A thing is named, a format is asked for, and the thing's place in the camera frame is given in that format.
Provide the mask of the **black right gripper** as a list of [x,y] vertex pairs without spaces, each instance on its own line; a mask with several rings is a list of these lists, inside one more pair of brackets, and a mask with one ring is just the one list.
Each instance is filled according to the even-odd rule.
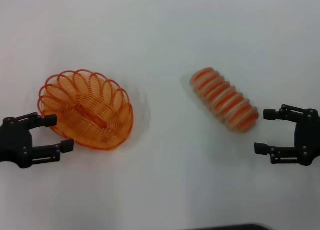
[[269,155],[271,164],[297,163],[311,165],[320,155],[320,116],[316,109],[302,109],[282,104],[280,109],[264,109],[264,120],[297,122],[294,131],[294,147],[276,147],[254,143],[254,152]]

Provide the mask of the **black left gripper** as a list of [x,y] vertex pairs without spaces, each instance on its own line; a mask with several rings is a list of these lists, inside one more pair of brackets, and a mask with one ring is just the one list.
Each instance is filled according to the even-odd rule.
[[53,145],[33,147],[30,129],[57,125],[56,114],[42,117],[37,112],[19,117],[6,117],[0,126],[0,160],[12,162],[20,168],[32,163],[60,161],[62,153],[73,151],[74,140],[67,139]]

